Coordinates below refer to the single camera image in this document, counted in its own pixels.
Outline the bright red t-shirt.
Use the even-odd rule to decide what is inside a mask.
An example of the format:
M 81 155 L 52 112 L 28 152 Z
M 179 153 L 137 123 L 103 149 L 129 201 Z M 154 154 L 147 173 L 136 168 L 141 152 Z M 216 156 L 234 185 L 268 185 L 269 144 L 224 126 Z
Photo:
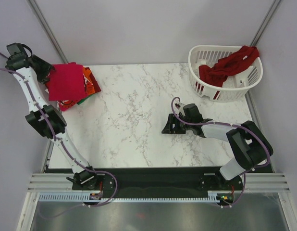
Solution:
M 50 101 L 77 101 L 87 96 L 83 66 L 76 63 L 54 64 L 46 83 Z

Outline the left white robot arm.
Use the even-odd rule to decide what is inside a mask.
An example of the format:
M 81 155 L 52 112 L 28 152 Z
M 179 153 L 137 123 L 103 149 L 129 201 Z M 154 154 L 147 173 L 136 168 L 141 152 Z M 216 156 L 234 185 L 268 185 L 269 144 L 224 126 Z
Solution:
M 6 68 L 17 79 L 25 94 L 29 107 L 26 121 L 42 137 L 52 141 L 71 165 L 74 176 L 68 180 L 73 183 L 73 189 L 96 189 L 100 184 L 100 177 L 71 141 L 62 114 L 46 102 L 38 86 L 39 82 L 44 83 L 49 79 L 54 66 L 35 55 L 28 57 L 21 52 L 12 54 L 7 59 Z

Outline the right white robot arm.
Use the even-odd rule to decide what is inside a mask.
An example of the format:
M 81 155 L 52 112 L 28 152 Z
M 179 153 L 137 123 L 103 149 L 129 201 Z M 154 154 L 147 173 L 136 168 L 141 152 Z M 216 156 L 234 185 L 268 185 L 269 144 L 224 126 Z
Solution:
M 227 189 L 236 176 L 270 163 L 273 148 L 252 121 L 242 124 L 228 124 L 203 119 L 201 115 L 187 121 L 187 117 L 169 114 L 162 134 L 186 134 L 192 131 L 202 138 L 214 138 L 228 142 L 234 157 L 220 168 L 220 174 L 215 177 L 219 189 Z

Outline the red coca-cola print t-shirt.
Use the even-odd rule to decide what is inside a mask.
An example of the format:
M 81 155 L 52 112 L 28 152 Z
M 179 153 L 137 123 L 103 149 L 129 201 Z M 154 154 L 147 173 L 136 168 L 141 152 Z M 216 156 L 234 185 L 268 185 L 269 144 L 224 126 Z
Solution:
M 73 107 L 87 96 L 85 85 L 80 81 L 51 80 L 46 83 L 49 101 L 56 102 L 62 111 Z

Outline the green folded t-shirt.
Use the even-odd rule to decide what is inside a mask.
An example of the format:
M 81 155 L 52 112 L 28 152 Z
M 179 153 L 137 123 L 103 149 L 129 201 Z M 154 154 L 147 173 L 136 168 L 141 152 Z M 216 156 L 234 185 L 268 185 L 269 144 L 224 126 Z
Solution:
M 85 100 L 87 100 L 91 95 L 87 96 L 86 98 L 81 99 L 80 101 L 77 102 L 78 105 L 82 104 Z

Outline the orange folded t-shirt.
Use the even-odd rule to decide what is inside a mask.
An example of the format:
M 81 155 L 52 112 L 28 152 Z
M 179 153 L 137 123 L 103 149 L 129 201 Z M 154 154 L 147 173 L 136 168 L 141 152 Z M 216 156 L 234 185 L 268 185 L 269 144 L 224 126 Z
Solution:
M 84 82 L 85 82 L 85 92 L 87 96 L 90 96 L 95 93 L 95 88 L 90 77 L 91 71 L 84 66 L 83 66 L 83 75 L 84 75 Z

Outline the dark red folded t-shirt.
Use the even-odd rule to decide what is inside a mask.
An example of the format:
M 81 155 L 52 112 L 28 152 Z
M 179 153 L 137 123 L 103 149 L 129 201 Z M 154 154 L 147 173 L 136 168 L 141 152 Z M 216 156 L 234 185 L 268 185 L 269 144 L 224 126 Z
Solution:
M 100 86 L 99 86 L 98 82 L 96 81 L 93 74 L 90 74 L 90 78 L 91 78 L 92 84 L 94 86 L 95 93 L 101 92 L 101 88 L 100 88 Z

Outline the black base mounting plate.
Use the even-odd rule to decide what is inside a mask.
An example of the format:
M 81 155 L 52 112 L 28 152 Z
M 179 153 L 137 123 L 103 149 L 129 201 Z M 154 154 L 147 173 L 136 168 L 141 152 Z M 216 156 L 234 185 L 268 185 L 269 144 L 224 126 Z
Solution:
M 219 167 L 104 168 L 92 190 L 102 189 L 104 198 L 114 194 L 116 199 L 200 198 L 207 197 L 209 191 L 242 190 L 239 176 L 226 181 L 219 170 Z

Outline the white plastic laundry basket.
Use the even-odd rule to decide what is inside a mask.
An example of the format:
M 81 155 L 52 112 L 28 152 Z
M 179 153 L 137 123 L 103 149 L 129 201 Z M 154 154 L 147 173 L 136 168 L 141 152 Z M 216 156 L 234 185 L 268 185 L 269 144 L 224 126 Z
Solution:
M 213 102 L 232 102 L 259 84 L 263 75 L 262 62 L 259 57 L 247 70 L 229 76 L 221 87 L 210 85 L 200 79 L 198 68 L 201 65 L 212 68 L 219 59 L 231 55 L 240 48 L 240 46 L 197 45 L 189 51 L 189 82 L 198 96 L 206 96 Z

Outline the aluminium extrusion rail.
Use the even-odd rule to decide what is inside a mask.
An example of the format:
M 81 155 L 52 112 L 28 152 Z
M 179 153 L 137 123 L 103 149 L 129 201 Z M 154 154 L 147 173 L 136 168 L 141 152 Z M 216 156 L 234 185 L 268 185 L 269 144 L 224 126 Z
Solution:
M 30 179 L 27 191 L 31 193 L 59 193 L 72 190 L 73 183 L 66 178 L 73 174 L 68 173 L 34 173 Z

